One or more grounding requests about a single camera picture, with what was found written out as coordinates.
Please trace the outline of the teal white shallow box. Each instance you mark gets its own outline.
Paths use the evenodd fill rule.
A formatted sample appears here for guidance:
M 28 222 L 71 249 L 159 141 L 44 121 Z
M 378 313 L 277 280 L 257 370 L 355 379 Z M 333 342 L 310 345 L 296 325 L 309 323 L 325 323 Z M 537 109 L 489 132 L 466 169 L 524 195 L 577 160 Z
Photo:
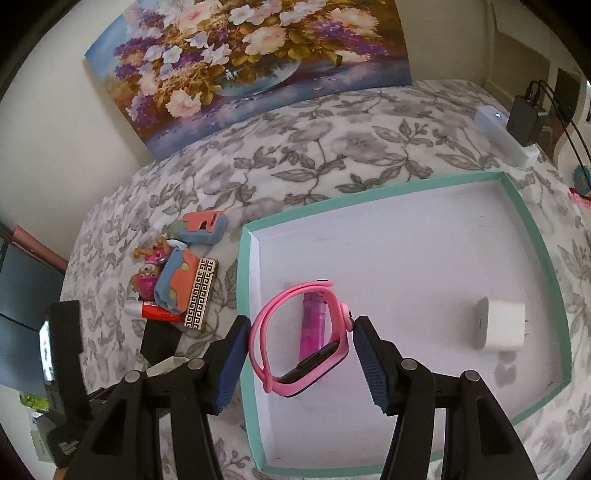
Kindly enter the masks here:
M 541 233 L 509 176 L 481 172 L 394 185 L 247 224 L 236 299 L 255 317 L 288 287 L 327 279 L 356 316 L 406 357 L 452 376 L 480 373 L 513 422 L 571 381 L 568 322 Z M 477 303 L 526 305 L 515 352 L 474 346 Z M 249 447 L 264 474 L 377 474 L 394 419 L 377 407 L 355 353 L 294 398 L 242 372 Z

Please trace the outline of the purple translucent lighter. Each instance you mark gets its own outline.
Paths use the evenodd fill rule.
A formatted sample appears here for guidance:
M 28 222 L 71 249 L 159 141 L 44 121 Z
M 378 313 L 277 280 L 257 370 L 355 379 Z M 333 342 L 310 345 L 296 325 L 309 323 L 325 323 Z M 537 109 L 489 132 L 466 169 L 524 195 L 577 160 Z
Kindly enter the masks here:
M 298 360 L 304 361 L 325 345 L 326 317 L 327 304 L 322 295 L 317 292 L 304 293 Z

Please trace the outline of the black charger block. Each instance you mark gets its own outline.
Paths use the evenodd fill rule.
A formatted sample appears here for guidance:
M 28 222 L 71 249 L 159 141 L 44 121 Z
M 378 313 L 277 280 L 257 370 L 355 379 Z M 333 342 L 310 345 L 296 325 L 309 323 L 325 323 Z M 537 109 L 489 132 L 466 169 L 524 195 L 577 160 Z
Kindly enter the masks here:
M 154 366 L 175 354 L 181 336 L 182 332 L 172 323 L 147 320 L 140 354 L 149 366 Z

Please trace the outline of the white power strip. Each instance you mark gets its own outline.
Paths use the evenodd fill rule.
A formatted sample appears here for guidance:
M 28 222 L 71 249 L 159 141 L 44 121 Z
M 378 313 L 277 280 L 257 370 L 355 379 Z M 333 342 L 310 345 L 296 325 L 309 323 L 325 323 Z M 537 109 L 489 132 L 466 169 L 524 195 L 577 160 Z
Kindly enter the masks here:
M 493 105 L 482 105 L 476 110 L 475 125 L 494 144 L 515 168 L 532 167 L 540 156 L 536 145 L 522 146 L 507 130 L 508 118 Z

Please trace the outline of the greek pattern lighter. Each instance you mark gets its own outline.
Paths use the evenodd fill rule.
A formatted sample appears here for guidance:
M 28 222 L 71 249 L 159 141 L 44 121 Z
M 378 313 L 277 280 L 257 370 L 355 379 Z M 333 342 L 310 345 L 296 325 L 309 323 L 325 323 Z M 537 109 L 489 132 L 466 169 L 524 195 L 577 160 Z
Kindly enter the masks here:
M 217 260 L 211 258 L 199 260 L 185 312 L 185 327 L 198 331 L 204 330 L 217 269 Z

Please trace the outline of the red white glue bottle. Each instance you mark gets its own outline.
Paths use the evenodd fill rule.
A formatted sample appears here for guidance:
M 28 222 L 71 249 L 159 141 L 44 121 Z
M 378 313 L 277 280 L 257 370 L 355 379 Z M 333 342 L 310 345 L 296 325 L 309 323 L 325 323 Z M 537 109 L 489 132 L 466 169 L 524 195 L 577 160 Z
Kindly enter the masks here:
M 183 314 L 174 314 L 158 306 L 154 302 L 130 300 L 126 301 L 123 307 L 126 315 L 132 318 L 143 318 L 145 320 L 178 323 L 184 321 Z

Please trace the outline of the orange blue toy knife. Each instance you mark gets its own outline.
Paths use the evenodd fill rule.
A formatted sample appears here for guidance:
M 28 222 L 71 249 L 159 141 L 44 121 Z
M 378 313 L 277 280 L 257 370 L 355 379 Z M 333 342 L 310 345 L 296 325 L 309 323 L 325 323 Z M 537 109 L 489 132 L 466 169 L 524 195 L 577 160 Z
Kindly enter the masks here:
M 154 287 L 158 306 L 173 314 L 186 311 L 198 263 L 199 258 L 188 249 L 171 253 Z

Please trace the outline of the pink blue green toy knife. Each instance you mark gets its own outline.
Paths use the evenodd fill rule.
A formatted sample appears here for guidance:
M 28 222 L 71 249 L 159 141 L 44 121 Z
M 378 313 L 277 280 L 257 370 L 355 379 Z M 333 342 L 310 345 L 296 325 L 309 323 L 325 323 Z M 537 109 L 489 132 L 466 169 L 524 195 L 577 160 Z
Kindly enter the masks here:
M 185 213 L 169 225 L 169 237 L 185 244 L 214 245 L 221 241 L 228 218 L 217 210 Z

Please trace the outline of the black plugged power adapter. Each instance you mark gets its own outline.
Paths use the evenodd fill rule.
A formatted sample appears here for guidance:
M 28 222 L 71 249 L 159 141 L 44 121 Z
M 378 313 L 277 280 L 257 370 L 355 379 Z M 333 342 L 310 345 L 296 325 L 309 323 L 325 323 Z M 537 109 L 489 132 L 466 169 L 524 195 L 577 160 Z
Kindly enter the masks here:
M 516 96 L 507 123 L 508 133 L 522 146 L 538 142 L 548 112 L 525 96 Z

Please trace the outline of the floral painting canvas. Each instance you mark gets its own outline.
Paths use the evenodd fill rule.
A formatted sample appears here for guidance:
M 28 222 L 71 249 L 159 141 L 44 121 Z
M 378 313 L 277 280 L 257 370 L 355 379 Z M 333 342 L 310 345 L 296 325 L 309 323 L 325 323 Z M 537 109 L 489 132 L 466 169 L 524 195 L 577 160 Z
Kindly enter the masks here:
M 392 1 L 136 1 L 85 57 L 159 161 L 277 108 L 412 80 Z

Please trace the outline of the colourful stationery pile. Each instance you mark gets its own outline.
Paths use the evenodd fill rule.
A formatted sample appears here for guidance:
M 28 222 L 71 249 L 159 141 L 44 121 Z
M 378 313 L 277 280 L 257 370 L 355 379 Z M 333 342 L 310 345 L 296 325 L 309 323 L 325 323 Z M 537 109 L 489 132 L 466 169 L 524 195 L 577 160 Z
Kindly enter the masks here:
M 573 171 L 573 186 L 570 193 L 575 202 L 590 208 L 590 169 L 585 165 L 578 165 Z

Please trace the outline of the white charger cube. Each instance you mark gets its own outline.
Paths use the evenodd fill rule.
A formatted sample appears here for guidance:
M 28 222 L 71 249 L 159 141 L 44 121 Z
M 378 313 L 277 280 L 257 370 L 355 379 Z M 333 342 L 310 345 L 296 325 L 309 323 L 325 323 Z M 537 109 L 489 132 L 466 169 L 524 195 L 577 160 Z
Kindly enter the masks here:
M 474 346 L 485 352 L 515 352 L 525 342 L 526 305 L 483 297 L 476 306 Z

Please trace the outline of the pink smart watch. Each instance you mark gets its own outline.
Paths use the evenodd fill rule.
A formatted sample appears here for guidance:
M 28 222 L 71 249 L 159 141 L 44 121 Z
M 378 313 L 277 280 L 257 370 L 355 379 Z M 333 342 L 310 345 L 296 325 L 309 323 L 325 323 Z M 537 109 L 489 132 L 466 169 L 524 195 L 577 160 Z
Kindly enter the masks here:
M 342 363 L 349 354 L 349 333 L 353 331 L 353 317 L 349 307 L 332 291 L 329 280 L 315 280 L 291 286 L 270 299 L 253 321 L 249 335 L 249 361 L 253 373 L 262 383 L 266 394 L 274 393 L 284 398 L 297 396 L 317 383 Z M 327 304 L 325 318 L 325 345 L 321 350 L 308 356 L 304 361 L 298 360 L 293 369 L 283 375 L 276 376 L 271 371 L 270 341 L 267 330 L 274 314 L 284 303 L 301 298 L 301 315 L 303 314 L 304 293 L 317 292 Z M 297 330 L 297 353 L 300 354 L 301 320 Z

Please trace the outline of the pink doll figure toy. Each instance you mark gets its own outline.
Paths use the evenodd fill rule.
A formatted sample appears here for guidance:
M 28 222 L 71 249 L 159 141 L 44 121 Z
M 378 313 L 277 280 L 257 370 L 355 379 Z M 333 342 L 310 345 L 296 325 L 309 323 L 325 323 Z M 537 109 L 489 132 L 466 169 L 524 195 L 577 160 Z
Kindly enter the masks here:
M 173 248 L 165 237 L 158 237 L 150 247 L 138 247 L 132 252 L 134 260 L 141 260 L 138 271 L 130 283 L 142 300 L 153 301 L 157 280 L 172 253 Z

